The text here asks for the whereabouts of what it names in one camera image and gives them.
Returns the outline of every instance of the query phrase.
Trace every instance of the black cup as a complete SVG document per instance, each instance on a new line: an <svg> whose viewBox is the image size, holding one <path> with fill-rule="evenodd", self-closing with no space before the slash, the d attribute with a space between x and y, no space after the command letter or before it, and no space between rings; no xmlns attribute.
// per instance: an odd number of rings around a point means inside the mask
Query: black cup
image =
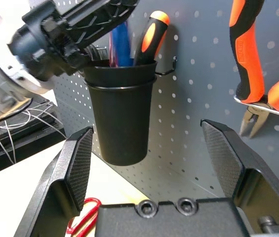
<svg viewBox="0 0 279 237"><path fill-rule="evenodd" d="M132 165L147 155L156 66L84 69L102 157L110 164Z"/></svg>

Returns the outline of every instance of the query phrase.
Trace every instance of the white table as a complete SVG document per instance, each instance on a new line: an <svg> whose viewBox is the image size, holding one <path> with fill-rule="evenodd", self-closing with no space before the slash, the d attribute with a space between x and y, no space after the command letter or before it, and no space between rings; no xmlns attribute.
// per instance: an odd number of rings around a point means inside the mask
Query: white table
<svg viewBox="0 0 279 237"><path fill-rule="evenodd" d="M42 173L63 143L0 171L0 237L14 236ZM86 197L98 198L102 204L138 203L147 199L94 154Z"/></svg>

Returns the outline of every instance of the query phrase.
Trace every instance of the screwdriver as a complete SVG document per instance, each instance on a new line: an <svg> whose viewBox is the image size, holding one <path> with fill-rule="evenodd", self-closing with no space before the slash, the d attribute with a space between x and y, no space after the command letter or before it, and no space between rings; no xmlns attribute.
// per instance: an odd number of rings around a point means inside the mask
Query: screwdriver
<svg viewBox="0 0 279 237"><path fill-rule="evenodd" d="M140 38L134 57L134 66L151 64L157 55L166 35L169 16L162 11L154 11Z"/></svg>

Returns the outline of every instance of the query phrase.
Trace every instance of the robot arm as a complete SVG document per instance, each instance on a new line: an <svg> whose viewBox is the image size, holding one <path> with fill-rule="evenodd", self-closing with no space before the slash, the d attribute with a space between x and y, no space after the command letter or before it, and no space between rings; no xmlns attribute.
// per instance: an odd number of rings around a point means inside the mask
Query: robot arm
<svg viewBox="0 0 279 237"><path fill-rule="evenodd" d="M53 89L52 76L88 66L85 48L123 23L138 1L87 0L61 15L48 0L24 15L11 42L0 43L0 119Z"/></svg>

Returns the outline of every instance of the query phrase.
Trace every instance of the pegboard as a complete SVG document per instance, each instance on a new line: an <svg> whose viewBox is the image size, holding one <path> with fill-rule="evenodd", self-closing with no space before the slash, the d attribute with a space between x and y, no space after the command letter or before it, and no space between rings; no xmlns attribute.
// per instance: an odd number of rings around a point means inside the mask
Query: pegboard
<svg viewBox="0 0 279 237"><path fill-rule="evenodd" d="M55 2L61 12L77 3ZM173 57L178 58L176 72L158 78L153 87L147 157L134 166L112 166L153 200L223 197L200 119L227 124L238 132L246 110L233 99L240 77L229 40L231 6L232 0L140 0L129 18L134 55L150 14L166 12L171 25L156 57L157 70L166 71ZM256 40L269 90L279 81L279 0L265 1L256 21ZM95 45L108 47L108 35ZM89 91L81 76L62 75L55 81L67 135L94 125ZM95 132L93 152L101 157L96 126ZM279 116L270 115L256 137L243 141L279 178Z"/></svg>

